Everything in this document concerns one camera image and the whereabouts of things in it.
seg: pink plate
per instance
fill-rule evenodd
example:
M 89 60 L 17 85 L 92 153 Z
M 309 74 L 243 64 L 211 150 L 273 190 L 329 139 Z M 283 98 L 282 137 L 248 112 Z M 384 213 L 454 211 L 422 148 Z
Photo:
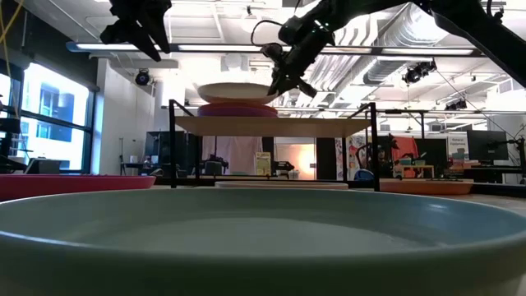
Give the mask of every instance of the pink plate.
M 0 175 L 0 201 L 61 193 L 148 189 L 154 183 L 155 177 L 150 176 Z
M 222 103 L 207 104 L 197 110 L 198 116 L 239 116 L 277 118 L 278 111 L 272 107 L 257 104 Z

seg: sign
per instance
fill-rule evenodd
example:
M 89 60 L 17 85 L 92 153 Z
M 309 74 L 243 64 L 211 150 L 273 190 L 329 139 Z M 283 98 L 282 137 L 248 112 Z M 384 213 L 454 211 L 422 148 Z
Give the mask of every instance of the sign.
M 467 136 L 448 136 L 447 152 L 452 160 L 469 160 Z

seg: orange plate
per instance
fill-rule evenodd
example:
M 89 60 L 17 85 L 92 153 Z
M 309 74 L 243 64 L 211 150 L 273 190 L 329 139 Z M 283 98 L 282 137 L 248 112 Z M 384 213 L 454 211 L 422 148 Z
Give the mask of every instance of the orange plate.
M 419 195 L 466 195 L 473 183 L 455 181 L 431 181 L 426 179 L 382 179 L 380 191 Z

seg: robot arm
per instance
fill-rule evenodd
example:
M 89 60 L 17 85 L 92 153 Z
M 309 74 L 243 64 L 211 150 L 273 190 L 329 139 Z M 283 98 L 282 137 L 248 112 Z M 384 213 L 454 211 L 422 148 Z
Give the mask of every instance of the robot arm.
M 305 16 L 293 16 L 279 31 L 279 39 L 291 45 L 289 53 L 277 44 L 263 46 L 261 52 L 275 62 L 273 83 L 269 94 L 298 87 L 307 95 L 316 95 L 301 77 L 327 44 L 335 44 L 333 33 L 356 16 L 394 7 L 404 0 L 321 0 Z M 436 24 L 451 34 L 459 35 L 494 63 L 526 86 L 526 42 L 505 28 L 499 17 L 488 16 L 478 0 L 420 0 L 413 1 L 435 18 Z

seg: desk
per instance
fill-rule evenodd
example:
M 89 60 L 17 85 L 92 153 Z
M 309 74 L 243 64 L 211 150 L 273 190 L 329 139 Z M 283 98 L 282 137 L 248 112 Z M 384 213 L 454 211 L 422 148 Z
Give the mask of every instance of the desk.
M 121 163 L 121 176 L 122 173 L 126 176 L 126 169 L 139 169 L 144 168 L 145 164 L 141 163 Z
M 401 168 L 402 171 L 405 171 L 406 169 L 430 169 L 431 170 L 431 178 L 435 177 L 435 167 L 432 165 L 396 165 L 396 168 Z
M 514 166 L 472 167 L 464 170 L 464 177 L 476 183 L 502 183 L 503 173 L 522 173 L 522 170 Z

